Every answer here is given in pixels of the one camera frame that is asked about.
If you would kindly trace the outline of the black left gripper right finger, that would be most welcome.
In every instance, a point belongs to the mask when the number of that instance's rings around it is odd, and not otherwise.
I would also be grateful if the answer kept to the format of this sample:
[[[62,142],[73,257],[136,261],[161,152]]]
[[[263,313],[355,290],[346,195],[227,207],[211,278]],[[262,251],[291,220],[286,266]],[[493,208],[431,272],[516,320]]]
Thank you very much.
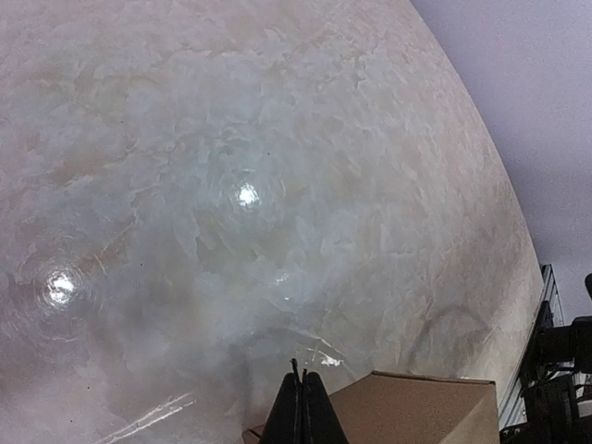
[[[349,443],[321,376],[316,372],[302,374],[302,443]]]

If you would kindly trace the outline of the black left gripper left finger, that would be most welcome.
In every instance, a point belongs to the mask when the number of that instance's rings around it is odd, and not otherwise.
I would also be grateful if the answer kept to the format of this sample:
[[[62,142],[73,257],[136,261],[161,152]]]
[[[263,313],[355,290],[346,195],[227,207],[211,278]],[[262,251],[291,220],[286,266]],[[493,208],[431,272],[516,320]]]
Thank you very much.
[[[261,434],[261,444],[301,442],[303,385],[297,360],[292,358],[290,363],[291,372],[283,377]]]

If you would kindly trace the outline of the brown cardboard box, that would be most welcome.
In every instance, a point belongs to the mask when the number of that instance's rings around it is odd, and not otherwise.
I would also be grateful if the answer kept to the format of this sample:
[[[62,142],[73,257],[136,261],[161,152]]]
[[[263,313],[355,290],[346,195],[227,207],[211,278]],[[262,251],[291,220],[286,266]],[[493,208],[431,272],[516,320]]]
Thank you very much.
[[[349,443],[497,443],[494,382],[374,371],[327,395]],[[243,432],[261,443],[265,423]]]

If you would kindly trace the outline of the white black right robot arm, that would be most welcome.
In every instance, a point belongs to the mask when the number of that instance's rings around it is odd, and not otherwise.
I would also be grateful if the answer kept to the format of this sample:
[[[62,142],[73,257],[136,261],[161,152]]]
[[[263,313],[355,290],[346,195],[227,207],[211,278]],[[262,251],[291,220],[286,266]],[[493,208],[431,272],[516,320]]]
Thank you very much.
[[[510,394],[499,413],[501,443],[591,441],[591,317],[563,318],[551,265]]]

